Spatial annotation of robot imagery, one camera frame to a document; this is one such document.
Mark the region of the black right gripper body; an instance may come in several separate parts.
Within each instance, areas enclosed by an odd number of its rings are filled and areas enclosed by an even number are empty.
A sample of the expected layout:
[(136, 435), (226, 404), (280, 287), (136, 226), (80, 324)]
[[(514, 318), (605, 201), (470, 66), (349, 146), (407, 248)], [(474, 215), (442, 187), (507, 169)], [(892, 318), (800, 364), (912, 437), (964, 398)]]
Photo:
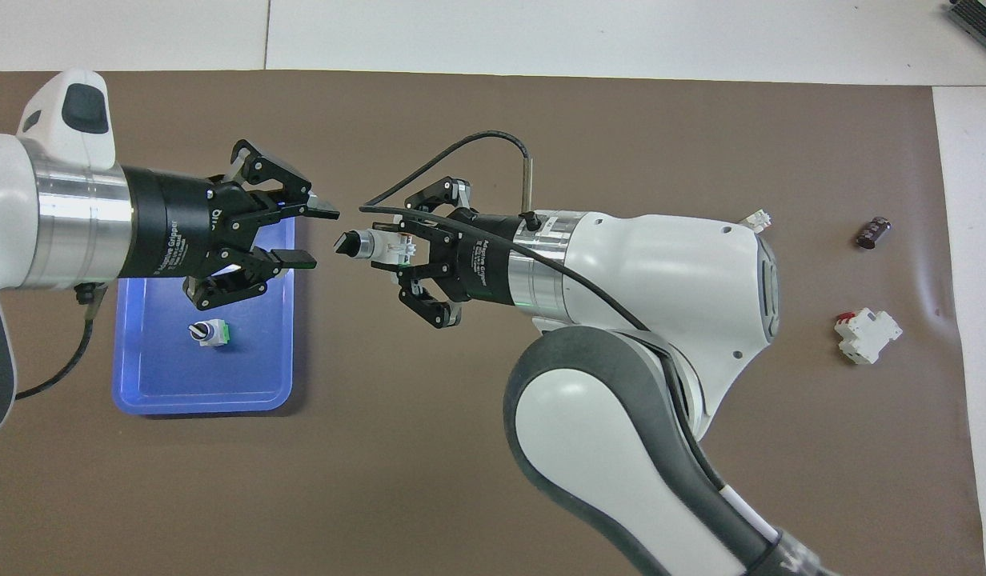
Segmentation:
[[(515, 239), (516, 218), (510, 215), (481, 214), (478, 212), (452, 212), (449, 218), (467, 223), (507, 241)], [(457, 277), (464, 294), (470, 299), (512, 305), (514, 299), (509, 288), (509, 254), (503, 246), (463, 234), (456, 255)]]

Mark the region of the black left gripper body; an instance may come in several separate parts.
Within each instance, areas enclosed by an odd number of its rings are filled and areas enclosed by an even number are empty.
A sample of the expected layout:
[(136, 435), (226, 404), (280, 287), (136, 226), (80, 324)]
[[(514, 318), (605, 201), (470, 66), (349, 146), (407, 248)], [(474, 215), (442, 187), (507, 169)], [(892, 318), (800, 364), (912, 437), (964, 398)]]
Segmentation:
[(120, 278), (197, 276), (211, 251), (206, 178), (124, 166), (132, 207), (130, 251)]

